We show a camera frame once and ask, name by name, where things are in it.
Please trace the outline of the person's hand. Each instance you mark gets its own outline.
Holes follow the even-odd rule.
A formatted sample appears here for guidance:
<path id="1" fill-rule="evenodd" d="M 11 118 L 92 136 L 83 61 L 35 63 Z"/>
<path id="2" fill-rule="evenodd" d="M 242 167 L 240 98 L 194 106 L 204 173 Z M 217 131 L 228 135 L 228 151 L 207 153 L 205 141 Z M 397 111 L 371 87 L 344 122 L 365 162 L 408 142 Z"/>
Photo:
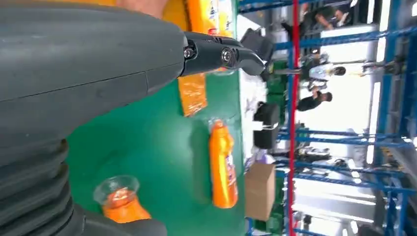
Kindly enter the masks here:
<path id="1" fill-rule="evenodd" d="M 161 19 L 168 0 L 117 0 L 116 4 L 128 10 L 142 12 Z"/>

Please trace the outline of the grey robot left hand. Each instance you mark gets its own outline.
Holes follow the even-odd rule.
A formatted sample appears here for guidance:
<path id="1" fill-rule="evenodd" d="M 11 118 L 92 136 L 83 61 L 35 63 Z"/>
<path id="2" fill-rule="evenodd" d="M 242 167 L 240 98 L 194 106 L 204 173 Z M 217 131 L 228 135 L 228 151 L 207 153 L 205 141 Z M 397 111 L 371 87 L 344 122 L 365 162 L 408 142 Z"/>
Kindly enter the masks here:
<path id="1" fill-rule="evenodd" d="M 117 223 L 73 202 L 66 137 L 180 76 L 221 67 L 259 75 L 238 41 L 184 32 L 141 12 L 96 4 L 0 3 L 0 233 L 165 236 L 163 223 Z"/>

